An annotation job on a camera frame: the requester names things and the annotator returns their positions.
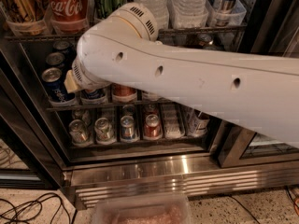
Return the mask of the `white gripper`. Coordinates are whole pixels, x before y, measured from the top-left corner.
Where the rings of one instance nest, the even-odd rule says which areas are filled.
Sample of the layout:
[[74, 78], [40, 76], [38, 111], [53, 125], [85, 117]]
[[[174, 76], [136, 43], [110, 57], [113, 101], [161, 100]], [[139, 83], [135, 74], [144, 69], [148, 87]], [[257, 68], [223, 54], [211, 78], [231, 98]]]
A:
[[76, 80], [73, 76], [73, 72], [71, 70], [68, 70], [66, 73], [64, 85], [65, 85], [66, 90], [69, 93], [76, 93], [81, 90], [81, 87], [76, 82]]

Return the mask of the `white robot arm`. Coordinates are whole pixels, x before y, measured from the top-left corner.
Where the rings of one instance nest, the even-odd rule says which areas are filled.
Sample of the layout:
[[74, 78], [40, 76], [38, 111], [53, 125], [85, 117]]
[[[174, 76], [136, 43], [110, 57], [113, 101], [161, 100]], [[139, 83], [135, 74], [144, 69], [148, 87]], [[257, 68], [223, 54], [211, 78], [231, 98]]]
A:
[[146, 7], [118, 8], [80, 37], [66, 89], [117, 83], [299, 147], [299, 60], [172, 47], [157, 36]]

